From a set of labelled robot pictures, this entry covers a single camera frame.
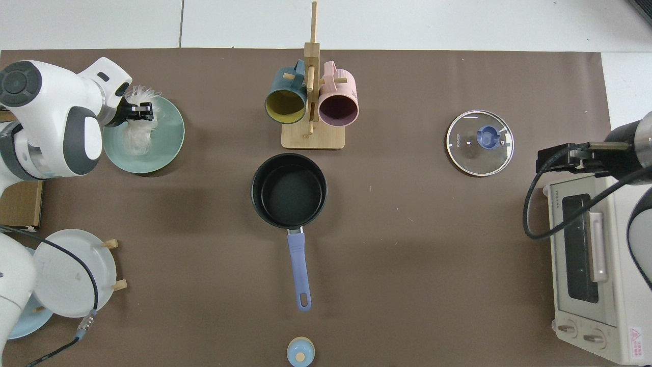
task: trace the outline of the oven handle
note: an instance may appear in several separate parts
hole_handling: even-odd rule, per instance
[[[585,223],[588,225],[589,237],[589,271],[591,281],[604,283],[608,280],[606,260],[604,258],[604,228],[602,226],[602,213],[587,212]]]

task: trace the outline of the black saucepan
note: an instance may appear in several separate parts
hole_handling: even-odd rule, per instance
[[[288,230],[297,306],[301,311],[312,307],[303,226],[321,212],[327,191],[326,179],[317,164],[295,153],[266,160],[251,185],[251,200],[258,215],[269,224]]]

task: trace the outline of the black cable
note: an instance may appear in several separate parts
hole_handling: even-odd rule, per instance
[[[95,282],[95,277],[93,277],[93,273],[91,273],[91,270],[88,269],[88,266],[86,266],[86,264],[79,257],[77,257],[72,252],[68,251],[67,249],[55,244],[54,242],[52,242],[50,240],[46,240],[45,238],[41,238],[41,237],[39,237],[39,236],[37,236],[35,234],[31,234],[29,232],[21,231],[20,229],[16,229],[16,228],[13,228],[13,227],[8,227],[6,225],[0,225],[0,229],[3,229],[5,231],[10,231],[10,232],[13,232],[13,233],[22,234],[23,236],[27,236],[27,237],[30,237],[30,238],[32,238],[34,240],[44,242],[44,243],[54,247],[55,249],[58,249],[59,251],[65,253],[66,255],[72,257],[75,261],[77,261],[83,267],[83,269],[86,270],[86,274],[88,274],[88,277],[91,278],[91,283],[93,284],[93,296],[94,296],[93,309],[97,310],[97,304],[99,302],[98,301],[99,296],[98,296],[98,292],[97,292],[97,283]]]
[[[37,359],[37,360],[33,361],[32,363],[28,364],[26,367],[36,366],[37,364],[43,362],[44,360],[46,360],[46,359],[48,359],[50,357],[54,357],[57,354],[59,354],[60,352],[64,351],[65,349],[68,349],[69,347],[72,347],[72,345],[75,344],[78,341],[79,341],[79,338],[75,337],[70,343],[60,347],[59,349],[57,349],[57,350],[55,350],[55,351],[53,351],[51,353],[48,353],[47,355],[44,355],[43,357],[40,357],[39,359]]]
[[[46,240],[45,238],[41,238],[41,237],[39,237],[39,236],[37,236],[35,234],[31,234],[29,232],[21,231],[20,229],[15,229],[15,228],[12,228],[12,227],[8,227],[6,225],[0,225],[0,229],[3,229],[5,231],[9,231],[9,232],[13,232],[13,233],[22,234],[23,236],[27,236],[27,237],[33,238],[33,239],[35,239],[37,241],[44,242],[45,244],[48,244],[48,245],[54,247],[55,249],[58,249],[59,251],[65,253],[66,255],[72,257],[75,261],[77,261],[84,268],[84,270],[86,270],[86,274],[88,274],[88,277],[91,279],[91,283],[93,284],[93,310],[92,311],[97,311],[97,304],[99,302],[99,297],[98,297],[98,292],[97,292],[97,283],[95,282],[95,277],[93,276],[93,273],[91,273],[91,270],[88,269],[88,266],[79,257],[77,257],[72,252],[68,251],[67,249],[55,244],[54,242],[52,242],[50,240]],[[68,349],[69,347],[73,346],[79,340],[80,340],[80,337],[75,336],[74,339],[72,339],[72,341],[70,343],[60,347],[59,349],[57,349],[55,351],[52,351],[52,352],[44,355],[43,357],[40,357],[39,359],[34,360],[33,362],[29,363],[27,365],[27,367],[36,366],[37,364],[43,362],[44,360],[47,360],[50,357],[56,356],[57,354],[64,351],[65,349]]]
[[[562,229],[568,227],[571,225],[571,223],[577,219],[580,215],[584,214],[585,212],[588,212],[592,207],[594,207],[596,204],[598,204],[600,201],[604,200],[607,196],[611,195],[614,191],[618,190],[619,188],[631,184],[632,182],[638,180],[639,178],[646,176],[648,174],[652,173],[652,167],[645,167],[641,168],[640,170],[634,171],[625,177],[623,177],[621,180],[616,182],[614,185],[611,185],[608,187],[606,190],[603,192],[599,193],[595,197],[593,197],[589,202],[584,204],[581,208],[577,209],[575,212],[573,212],[568,218],[566,218],[564,221],[562,221],[560,224],[556,225],[553,229],[550,229],[549,231],[546,231],[541,234],[534,234],[529,228],[528,224],[528,213],[529,213],[529,203],[532,198],[532,193],[534,192],[534,189],[537,185],[537,182],[539,181],[539,178],[541,178],[541,175],[543,175],[549,168],[552,166],[552,163],[557,161],[559,158],[564,156],[565,154],[569,153],[572,150],[585,150],[589,147],[588,143],[585,144],[574,144],[571,146],[567,146],[563,149],[561,149],[559,152],[557,152],[555,155],[553,155],[549,160],[543,164],[539,172],[537,172],[537,175],[534,177],[534,180],[532,181],[532,184],[530,185],[529,189],[527,190],[527,195],[526,195],[526,201],[525,204],[523,205],[523,230],[525,230],[526,235],[533,240],[544,240],[545,238],[548,238],[552,236],[553,234],[561,231]]]

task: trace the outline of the purple handle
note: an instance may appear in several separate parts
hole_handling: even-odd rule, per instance
[[[294,291],[297,295],[297,306],[301,311],[312,307],[310,287],[308,286],[308,268],[306,267],[306,238],[303,233],[288,235],[289,256],[292,260],[292,275],[294,276]]]

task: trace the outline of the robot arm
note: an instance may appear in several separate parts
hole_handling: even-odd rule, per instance
[[[79,74],[39,61],[0,71],[0,104],[17,119],[0,124],[0,194],[20,181],[90,172],[102,153],[101,127],[125,121],[133,107],[123,98],[131,81],[105,57]]]
[[[29,252],[0,234],[0,367],[5,343],[32,294],[36,274]]]
[[[543,170],[546,162],[557,156],[567,143],[540,150],[537,172]],[[552,161],[547,171],[568,171],[572,173],[594,173],[596,177],[613,176],[626,180],[635,172],[643,176],[628,184],[652,183],[652,112],[640,121],[628,123],[614,129],[604,142],[589,142],[582,151],[568,153]],[[649,189],[636,204],[627,225],[627,244],[634,263],[642,277],[652,289],[652,189]]]

